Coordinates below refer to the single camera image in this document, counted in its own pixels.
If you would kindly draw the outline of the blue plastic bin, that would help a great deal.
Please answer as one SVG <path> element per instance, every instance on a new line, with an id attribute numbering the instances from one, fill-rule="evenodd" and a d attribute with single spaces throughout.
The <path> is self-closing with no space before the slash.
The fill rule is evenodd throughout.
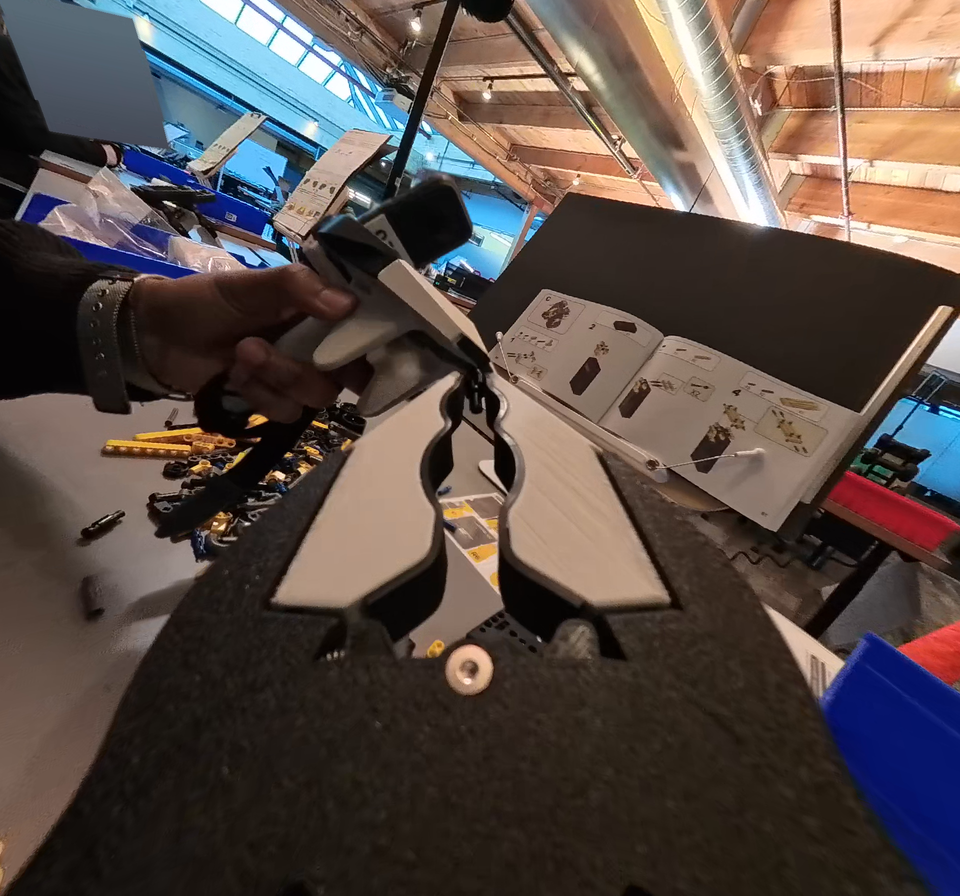
<path id="1" fill-rule="evenodd" d="M 821 700 L 827 728 L 889 836 L 934 894 L 959 893 L 959 693 L 866 634 Z"/>

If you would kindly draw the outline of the person's left hand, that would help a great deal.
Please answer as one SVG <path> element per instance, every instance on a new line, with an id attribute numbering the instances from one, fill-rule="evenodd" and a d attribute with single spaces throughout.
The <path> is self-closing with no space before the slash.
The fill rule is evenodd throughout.
<path id="1" fill-rule="evenodd" d="M 141 359 L 160 384 L 194 395 L 224 373 L 254 414 L 274 422 L 324 409 L 344 389 L 360 394 L 373 375 L 364 360 L 324 373 L 275 344 L 306 318 L 335 323 L 354 310 L 351 293 L 304 265 L 139 278 L 127 304 Z"/>

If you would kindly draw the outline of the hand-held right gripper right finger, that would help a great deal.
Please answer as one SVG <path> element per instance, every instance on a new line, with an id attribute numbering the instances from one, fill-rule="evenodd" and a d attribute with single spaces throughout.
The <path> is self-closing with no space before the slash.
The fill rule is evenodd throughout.
<path id="1" fill-rule="evenodd" d="M 498 375 L 486 385 L 494 468 L 507 487 L 499 586 L 507 612 L 544 641 L 580 620 L 601 638 L 611 616 L 671 608 L 605 453 Z"/>

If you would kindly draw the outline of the pile of plastic building pieces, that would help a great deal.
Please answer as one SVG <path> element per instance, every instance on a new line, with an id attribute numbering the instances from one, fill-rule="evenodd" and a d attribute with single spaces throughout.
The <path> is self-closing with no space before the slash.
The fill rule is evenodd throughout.
<path id="1" fill-rule="evenodd" d="M 159 539 L 189 543 L 200 562 L 222 554 L 299 481 L 366 431 L 357 405 L 337 401 L 299 422 L 274 427 L 264 416 L 227 434 L 197 424 L 108 439 L 106 458 L 157 459 L 175 488 L 147 497 Z"/>

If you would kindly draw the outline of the black book stand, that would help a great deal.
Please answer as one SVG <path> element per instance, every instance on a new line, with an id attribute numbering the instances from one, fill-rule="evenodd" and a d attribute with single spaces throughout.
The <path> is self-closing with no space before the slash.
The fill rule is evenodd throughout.
<path id="1" fill-rule="evenodd" d="M 844 472 L 958 313 L 958 273 L 918 259 L 581 195 L 560 203 L 471 311 L 489 350 L 542 290 L 631 314 L 860 414 L 831 473 L 775 530 Z"/>

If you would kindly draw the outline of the white paper sheet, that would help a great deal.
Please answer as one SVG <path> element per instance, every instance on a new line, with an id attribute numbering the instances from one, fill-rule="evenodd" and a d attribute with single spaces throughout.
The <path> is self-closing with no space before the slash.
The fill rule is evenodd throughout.
<path id="1" fill-rule="evenodd" d="M 790 650 L 813 697 L 821 700 L 843 670 L 845 661 L 783 614 L 765 603 L 762 608 Z"/>

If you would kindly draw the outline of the silver spiral duct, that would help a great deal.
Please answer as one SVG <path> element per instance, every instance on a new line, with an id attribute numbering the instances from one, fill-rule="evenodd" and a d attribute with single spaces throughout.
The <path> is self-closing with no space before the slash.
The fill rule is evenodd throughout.
<path id="1" fill-rule="evenodd" d="M 654 0 L 678 47 L 695 94 L 694 107 L 715 148 L 715 166 L 738 215 L 758 226 L 785 228 L 759 126 L 738 72 L 717 0 Z"/>

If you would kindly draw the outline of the person's left forearm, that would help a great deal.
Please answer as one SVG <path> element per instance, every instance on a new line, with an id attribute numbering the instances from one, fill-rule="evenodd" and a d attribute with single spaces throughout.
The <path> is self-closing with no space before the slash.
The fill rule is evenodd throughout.
<path id="1" fill-rule="evenodd" d="M 86 396 L 82 297 L 108 271 L 40 227 L 1 221 L 1 399 Z"/>

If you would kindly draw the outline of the skylight window row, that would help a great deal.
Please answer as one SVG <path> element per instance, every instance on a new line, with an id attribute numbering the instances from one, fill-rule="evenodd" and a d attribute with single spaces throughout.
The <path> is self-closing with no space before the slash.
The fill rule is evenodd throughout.
<path id="1" fill-rule="evenodd" d="M 325 46 L 272 0 L 197 0 L 266 47 L 369 121 L 401 134 L 404 110 L 388 105 L 385 89 L 355 64 Z"/>

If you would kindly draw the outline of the clear plastic bags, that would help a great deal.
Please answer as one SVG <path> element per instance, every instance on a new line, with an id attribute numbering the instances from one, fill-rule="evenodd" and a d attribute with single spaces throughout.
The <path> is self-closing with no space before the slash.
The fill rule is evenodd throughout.
<path id="1" fill-rule="evenodd" d="M 26 200 L 26 205 L 19 220 L 31 225 L 40 225 L 54 208 L 63 204 L 66 204 L 65 200 L 49 194 L 31 194 Z M 140 274 L 158 275 L 170 279 L 185 278 L 197 274 L 194 269 L 165 259 L 152 257 L 143 252 L 118 249 L 69 236 L 63 238 L 90 262 L 120 266 Z"/>

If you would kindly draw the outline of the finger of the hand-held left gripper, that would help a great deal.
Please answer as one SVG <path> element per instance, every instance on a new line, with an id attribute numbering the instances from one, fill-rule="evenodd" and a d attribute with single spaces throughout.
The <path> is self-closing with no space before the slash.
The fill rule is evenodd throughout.
<path id="1" fill-rule="evenodd" d="M 439 345 L 383 345 L 364 354 L 371 375 L 358 399 L 365 418 L 378 417 L 454 373 L 468 373 L 461 353 Z"/>
<path id="2" fill-rule="evenodd" d="M 411 265 L 389 264 L 381 270 L 377 280 L 451 345 L 460 348 L 464 354 L 469 345 L 480 358 L 487 358 L 487 347 L 474 322 Z"/>

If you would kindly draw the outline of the black battery box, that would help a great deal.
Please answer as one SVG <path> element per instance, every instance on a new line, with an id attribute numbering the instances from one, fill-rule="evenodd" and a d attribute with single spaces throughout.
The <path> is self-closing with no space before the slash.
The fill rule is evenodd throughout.
<path id="1" fill-rule="evenodd" d="M 466 633 L 463 641 L 493 654 L 523 653 L 539 656 L 545 646 L 539 636 L 526 629 L 505 610 L 492 614 L 473 627 Z"/>

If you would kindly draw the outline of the blue storage tray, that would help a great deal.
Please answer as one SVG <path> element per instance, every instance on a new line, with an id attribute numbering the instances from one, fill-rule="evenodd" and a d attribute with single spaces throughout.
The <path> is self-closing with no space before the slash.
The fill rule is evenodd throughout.
<path id="1" fill-rule="evenodd" d="M 123 165 L 128 171 L 149 182 L 159 180 L 192 190 L 204 188 L 187 170 L 137 149 L 124 150 Z M 200 205 L 198 207 L 200 213 L 224 226 L 263 238 L 270 218 L 267 210 L 217 190 L 213 190 L 213 194 L 215 201 Z"/>

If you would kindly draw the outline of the hanging metal rod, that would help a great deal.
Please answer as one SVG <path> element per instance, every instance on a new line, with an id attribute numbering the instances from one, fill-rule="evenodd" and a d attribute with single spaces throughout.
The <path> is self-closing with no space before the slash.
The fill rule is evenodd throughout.
<path id="1" fill-rule="evenodd" d="M 850 194 L 849 143 L 843 61 L 842 0 L 828 0 L 828 7 L 831 37 L 833 112 L 841 191 L 842 227 L 845 242 L 851 242 L 853 234 L 853 214 Z"/>

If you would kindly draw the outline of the grey wrist watch band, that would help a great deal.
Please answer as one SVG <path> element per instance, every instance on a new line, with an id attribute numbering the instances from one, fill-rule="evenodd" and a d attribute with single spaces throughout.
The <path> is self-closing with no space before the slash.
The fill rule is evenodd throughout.
<path id="1" fill-rule="evenodd" d="M 124 371 L 121 314 L 136 276 L 109 268 L 84 290 L 77 307 L 80 371 L 96 410 L 129 415 L 132 403 Z"/>

